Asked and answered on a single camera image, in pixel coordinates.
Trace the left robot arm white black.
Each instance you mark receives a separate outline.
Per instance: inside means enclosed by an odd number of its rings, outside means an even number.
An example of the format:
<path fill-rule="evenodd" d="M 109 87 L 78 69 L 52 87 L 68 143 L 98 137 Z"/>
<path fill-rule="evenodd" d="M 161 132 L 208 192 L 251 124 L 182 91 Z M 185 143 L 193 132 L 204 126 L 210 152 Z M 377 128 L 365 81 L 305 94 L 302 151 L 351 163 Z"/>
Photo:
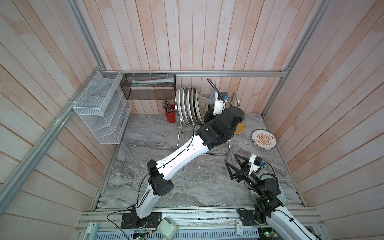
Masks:
<path fill-rule="evenodd" d="M 244 119 L 243 110 L 230 106 L 208 122 L 200 124 L 199 129 L 194 130 L 193 136 L 175 152 L 157 162 L 148 161 L 148 186 L 135 206 L 136 216 L 140 220 L 148 217 L 159 198 L 174 188 L 171 178 L 195 158 L 228 142 Z"/>

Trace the yellow woven round trivet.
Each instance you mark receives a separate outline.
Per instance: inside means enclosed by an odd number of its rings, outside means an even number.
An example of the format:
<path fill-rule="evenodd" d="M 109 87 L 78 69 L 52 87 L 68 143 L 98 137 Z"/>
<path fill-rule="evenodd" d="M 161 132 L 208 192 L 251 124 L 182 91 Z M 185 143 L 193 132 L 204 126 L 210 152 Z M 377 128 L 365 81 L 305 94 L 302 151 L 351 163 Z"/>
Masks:
<path fill-rule="evenodd" d="M 236 128 L 235 135 L 239 135 L 239 134 L 243 133 L 244 130 L 245 130 L 244 123 L 239 123 L 237 128 Z"/>

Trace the light green lotus plate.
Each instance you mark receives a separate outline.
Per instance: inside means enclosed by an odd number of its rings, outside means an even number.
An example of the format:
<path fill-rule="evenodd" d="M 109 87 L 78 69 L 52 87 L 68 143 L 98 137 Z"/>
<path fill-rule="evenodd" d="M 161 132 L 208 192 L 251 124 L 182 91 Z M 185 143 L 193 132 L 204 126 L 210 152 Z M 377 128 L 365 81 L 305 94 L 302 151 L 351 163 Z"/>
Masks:
<path fill-rule="evenodd" d="M 265 180 L 268 178 L 275 179 L 270 174 L 257 174 L 257 177 L 260 178 L 261 180 Z M 281 201 L 283 203 L 283 205 L 285 205 L 286 200 L 287 200 L 285 190 L 284 190 L 283 186 L 280 184 L 280 182 L 278 182 L 278 185 L 279 185 L 279 189 L 280 189 L 281 193 L 277 195 L 277 198 L 279 199 L 279 201 Z M 260 198 L 260 195 L 258 195 L 253 190 L 250 190 L 250 192 L 251 192 L 251 196 L 252 196 L 253 200 L 256 202 Z"/>

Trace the small orange sunburst plate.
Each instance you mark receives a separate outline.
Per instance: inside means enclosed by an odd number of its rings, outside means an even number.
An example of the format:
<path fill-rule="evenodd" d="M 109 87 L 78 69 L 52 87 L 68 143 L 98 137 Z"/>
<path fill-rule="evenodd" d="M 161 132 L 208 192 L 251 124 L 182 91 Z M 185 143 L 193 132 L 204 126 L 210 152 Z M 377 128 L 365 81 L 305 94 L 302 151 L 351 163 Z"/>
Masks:
<path fill-rule="evenodd" d="M 271 150 L 277 146 L 276 137 L 267 130 L 257 129 L 253 131 L 251 139 L 257 147 L 265 150 Z"/>

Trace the white plate cloud line pattern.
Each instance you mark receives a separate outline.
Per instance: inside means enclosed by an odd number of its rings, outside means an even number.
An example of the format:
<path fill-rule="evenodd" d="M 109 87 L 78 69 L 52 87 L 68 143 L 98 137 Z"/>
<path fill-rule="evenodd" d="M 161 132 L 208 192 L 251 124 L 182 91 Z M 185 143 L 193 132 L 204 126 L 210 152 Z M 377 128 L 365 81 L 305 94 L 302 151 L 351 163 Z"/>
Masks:
<path fill-rule="evenodd" d="M 177 109 L 177 113 L 178 113 L 179 125 L 182 125 L 183 124 L 183 116 L 181 113 L 182 109 L 181 109 L 180 89 L 177 89 L 177 92 L 176 92 L 175 105 L 176 105 L 176 109 Z"/>

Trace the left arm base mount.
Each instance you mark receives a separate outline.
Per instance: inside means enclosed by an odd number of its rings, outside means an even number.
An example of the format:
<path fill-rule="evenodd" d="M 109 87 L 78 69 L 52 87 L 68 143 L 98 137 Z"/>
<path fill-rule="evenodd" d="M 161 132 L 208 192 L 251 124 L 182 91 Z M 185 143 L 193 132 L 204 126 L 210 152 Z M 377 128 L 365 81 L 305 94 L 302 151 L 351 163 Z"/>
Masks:
<path fill-rule="evenodd" d="M 162 220 L 161 212 L 152 212 L 148 217 L 140 219 L 136 211 L 124 213 L 121 229 L 157 228 Z"/>

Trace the utensils in red cup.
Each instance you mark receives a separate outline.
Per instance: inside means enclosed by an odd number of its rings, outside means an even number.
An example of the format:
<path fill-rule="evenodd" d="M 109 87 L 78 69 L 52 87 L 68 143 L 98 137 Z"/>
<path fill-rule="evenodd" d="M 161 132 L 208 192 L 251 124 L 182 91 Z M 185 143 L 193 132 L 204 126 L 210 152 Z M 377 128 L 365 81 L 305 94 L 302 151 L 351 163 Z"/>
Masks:
<path fill-rule="evenodd" d="M 163 109 L 166 113 L 174 113 L 175 112 L 175 106 L 171 104 L 167 99 L 163 100 L 162 102 Z"/>

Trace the black round plate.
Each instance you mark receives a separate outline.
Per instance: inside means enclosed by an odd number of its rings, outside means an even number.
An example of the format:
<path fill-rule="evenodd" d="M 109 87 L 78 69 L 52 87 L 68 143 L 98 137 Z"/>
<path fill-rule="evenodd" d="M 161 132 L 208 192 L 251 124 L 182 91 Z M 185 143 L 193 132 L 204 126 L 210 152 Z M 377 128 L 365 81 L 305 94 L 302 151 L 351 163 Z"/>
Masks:
<path fill-rule="evenodd" d="M 196 93 L 197 93 L 197 90 L 195 87 L 193 87 L 192 96 L 193 96 L 194 113 L 195 113 L 197 124 L 200 124 L 201 121 L 200 121 L 200 118 L 198 117 L 198 106 L 197 106 L 197 100 L 196 100 Z"/>

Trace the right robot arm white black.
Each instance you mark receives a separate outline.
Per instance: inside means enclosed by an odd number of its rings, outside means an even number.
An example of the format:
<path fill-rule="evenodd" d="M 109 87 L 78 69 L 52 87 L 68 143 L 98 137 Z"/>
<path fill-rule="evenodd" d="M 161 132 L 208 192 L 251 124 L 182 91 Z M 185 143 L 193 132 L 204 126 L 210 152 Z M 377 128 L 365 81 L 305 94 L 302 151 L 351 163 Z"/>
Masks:
<path fill-rule="evenodd" d="M 255 209 L 237 209 L 241 221 L 247 226 L 268 225 L 277 231 L 283 240 L 318 240 L 317 235 L 305 228 L 285 207 L 279 199 L 282 190 L 275 171 L 260 174 L 266 166 L 273 167 L 263 161 L 261 157 L 251 155 L 246 158 L 238 154 L 234 155 L 239 167 L 226 163 L 231 180 L 244 182 L 245 186 L 255 193 Z"/>

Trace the black mesh wall basket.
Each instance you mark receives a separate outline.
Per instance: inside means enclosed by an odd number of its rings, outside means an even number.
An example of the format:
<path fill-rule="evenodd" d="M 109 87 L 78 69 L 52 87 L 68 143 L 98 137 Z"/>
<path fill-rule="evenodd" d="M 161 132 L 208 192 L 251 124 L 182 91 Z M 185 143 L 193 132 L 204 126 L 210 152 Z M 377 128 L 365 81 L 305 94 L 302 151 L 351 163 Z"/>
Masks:
<path fill-rule="evenodd" d="M 174 74 L 124 74 L 120 82 L 129 101 L 174 100 L 176 75 Z"/>

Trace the white plate green text rim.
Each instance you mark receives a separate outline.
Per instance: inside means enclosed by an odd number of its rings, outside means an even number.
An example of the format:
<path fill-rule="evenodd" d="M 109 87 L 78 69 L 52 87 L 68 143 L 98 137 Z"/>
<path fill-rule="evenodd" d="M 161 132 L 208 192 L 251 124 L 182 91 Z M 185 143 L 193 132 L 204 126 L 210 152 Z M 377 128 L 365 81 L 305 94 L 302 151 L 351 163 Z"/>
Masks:
<path fill-rule="evenodd" d="M 185 119 L 186 125 L 190 125 L 191 121 L 189 119 L 189 115 L 188 115 L 188 111 L 187 111 L 187 97 L 188 97 L 187 93 L 188 93 L 188 88 L 183 88 L 183 103 L 184 103 L 183 113 L 184 113 L 184 119 Z"/>

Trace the grey green plain plate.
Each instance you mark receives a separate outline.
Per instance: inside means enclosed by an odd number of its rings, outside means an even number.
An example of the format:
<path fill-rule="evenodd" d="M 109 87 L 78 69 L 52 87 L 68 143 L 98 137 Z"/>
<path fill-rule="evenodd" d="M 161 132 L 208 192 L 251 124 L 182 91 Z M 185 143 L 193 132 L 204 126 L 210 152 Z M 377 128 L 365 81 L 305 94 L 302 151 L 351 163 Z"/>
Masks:
<path fill-rule="evenodd" d="M 209 96 L 209 105 L 208 105 L 208 111 L 209 112 L 212 112 L 214 110 L 214 106 L 215 106 L 215 102 L 216 102 L 216 97 L 215 97 L 215 94 L 216 94 L 216 90 L 214 87 L 211 87 L 211 90 L 210 90 L 210 96 Z"/>

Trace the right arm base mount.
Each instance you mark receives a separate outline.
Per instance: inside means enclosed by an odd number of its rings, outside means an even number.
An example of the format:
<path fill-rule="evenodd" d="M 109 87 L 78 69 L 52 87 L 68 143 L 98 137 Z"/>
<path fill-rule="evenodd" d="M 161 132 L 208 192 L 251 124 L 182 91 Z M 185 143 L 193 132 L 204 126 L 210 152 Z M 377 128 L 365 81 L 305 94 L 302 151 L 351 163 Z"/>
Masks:
<path fill-rule="evenodd" d="M 257 210 L 247 210 L 245 208 L 237 209 L 244 226 L 263 226 L 266 225 L 267 215 Z"/>

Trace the large orange sunburst plate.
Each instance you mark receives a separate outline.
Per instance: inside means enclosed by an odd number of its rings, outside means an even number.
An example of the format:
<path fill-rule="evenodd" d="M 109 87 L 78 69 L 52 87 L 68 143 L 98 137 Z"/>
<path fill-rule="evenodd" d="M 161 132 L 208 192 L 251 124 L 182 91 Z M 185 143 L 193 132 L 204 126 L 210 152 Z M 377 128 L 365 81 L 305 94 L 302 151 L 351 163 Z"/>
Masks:
<path fill-rule="evenodd" d="M 196 122 L 196 117 L 195 117 L 194 108 L 193 108 L 192 93 L 193 93 L 193 89 L 189 88 L 188 89 L 189 111 L 190 111 L 190 116 L 191 116 L 191 120 L 193 122 L 193 125 L 195 125 L 197 122 Z"/>

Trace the cream plate red berry pattern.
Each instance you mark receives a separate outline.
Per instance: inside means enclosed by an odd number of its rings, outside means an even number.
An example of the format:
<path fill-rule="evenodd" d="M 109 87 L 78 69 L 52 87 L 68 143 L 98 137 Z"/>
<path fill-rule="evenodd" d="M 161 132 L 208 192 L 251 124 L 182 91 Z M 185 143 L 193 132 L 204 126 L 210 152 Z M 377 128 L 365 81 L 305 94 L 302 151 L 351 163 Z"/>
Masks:
<path fill-rule="evenodd" d="M 204 103 L 200 88 L 197 88 L 197 100 L 199 105 L 200 119 L 201 119 L 201 122 L 204 123 L 206 110 L 205 110 L 205 103 Z"/>

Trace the white green box device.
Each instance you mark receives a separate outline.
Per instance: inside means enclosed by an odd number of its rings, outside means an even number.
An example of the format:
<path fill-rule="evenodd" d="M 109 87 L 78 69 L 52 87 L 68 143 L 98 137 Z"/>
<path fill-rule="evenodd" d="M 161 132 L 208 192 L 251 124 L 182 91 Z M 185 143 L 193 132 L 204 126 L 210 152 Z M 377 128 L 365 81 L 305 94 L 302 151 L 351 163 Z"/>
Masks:
<path fill-rule="evenodd" d="M 177 235 L 179 228 L 171 220 L 164 218 L 159 223 L 157 230 L 163 234 L 162 240 L 173 240 Z"/>

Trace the stainless steel dish rack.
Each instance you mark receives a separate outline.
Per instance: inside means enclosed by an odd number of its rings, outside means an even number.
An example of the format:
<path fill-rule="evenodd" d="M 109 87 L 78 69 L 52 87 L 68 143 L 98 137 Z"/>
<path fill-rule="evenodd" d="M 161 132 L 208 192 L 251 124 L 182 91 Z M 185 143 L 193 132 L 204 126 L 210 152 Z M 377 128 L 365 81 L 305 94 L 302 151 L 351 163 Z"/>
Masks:
<path fill-rule="evenodd" d="M 176 93 L 176 123 L 178 127 L 177 146 L 189 142 L 188 133 L 199 136 L 208 147 L 206 155 L 224 157 L 228 160 L 230 139 L 235 135 L 238 125 L 244 120 L 237 93 L 228 97 L 227 92 L 212 89 L 208 108 L 205 109 L 200 89 L 180 88 Z"/>

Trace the red utensil cup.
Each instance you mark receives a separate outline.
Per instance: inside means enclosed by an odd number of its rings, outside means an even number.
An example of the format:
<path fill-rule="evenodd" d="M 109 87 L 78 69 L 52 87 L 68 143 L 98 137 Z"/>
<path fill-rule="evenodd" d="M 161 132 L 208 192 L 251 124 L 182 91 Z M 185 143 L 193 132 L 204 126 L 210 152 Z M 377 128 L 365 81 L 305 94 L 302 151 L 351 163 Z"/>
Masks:
<path fill-rule="evenodd" d="M 165 111 L 165 116 L 168 123 L 176 123 L 176 110 Z"/>

